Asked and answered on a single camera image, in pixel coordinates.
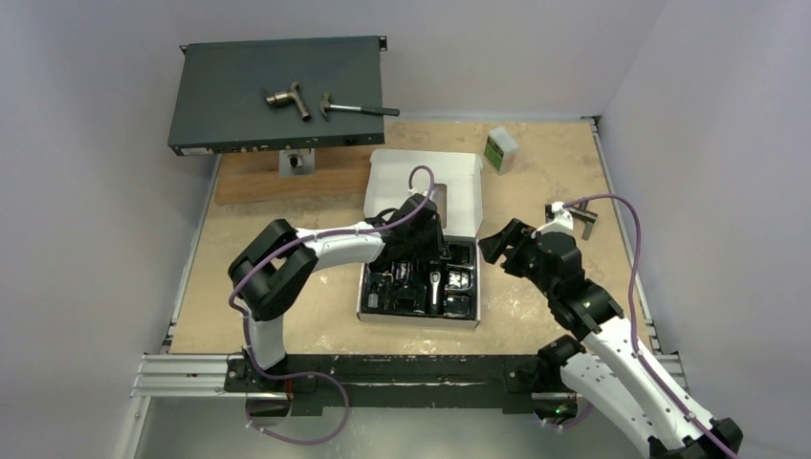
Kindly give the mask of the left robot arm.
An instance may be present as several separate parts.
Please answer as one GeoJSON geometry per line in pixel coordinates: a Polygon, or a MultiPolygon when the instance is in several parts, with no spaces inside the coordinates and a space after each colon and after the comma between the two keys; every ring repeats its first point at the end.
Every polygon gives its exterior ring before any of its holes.
{"type": "Polygon", "coordinates": [[[387,267],[411,255],[432,259],[446,251],[437,206],[423,194],[348,227],[296,229],[285,219],[273,220],[228,268],[229,305],[243,319],[249,380],[263,391],[284,382],[283,317],[312,273],[349,264],[387,267]]]}

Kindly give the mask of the white hair clipper kit box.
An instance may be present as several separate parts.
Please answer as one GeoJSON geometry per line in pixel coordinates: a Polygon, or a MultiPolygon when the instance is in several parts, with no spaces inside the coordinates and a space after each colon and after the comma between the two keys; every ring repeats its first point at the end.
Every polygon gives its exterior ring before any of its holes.
{"type": "Polygon", "coordinates": [[[374,217],[385,209],[400,207],[412,189],[425,191],[429,178],[416,169],[425,165],[434,174],[435,189],[431,199],[437,206],[445,239],[458,236],[476,240],[483,221],[483,164],[478,156],[463,152],[377,149],[370,162],[363,205],[365,216],[374,217]]]}

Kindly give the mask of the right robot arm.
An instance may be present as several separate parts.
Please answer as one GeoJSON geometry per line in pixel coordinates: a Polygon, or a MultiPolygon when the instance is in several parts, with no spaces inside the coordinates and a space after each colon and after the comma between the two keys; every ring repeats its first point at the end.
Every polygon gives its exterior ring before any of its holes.
{"type": "Polygon", "coordinates": [[[565,385],[583,396],[645,458],[737,456],[739,426],[714,417],[646,354],[635,321],[587,278],[570,230],[553,223],[535,229],[514,219],[478,246],[487,263],[537,287],[568,332],[538,352],[544,386],[565,385]]]}

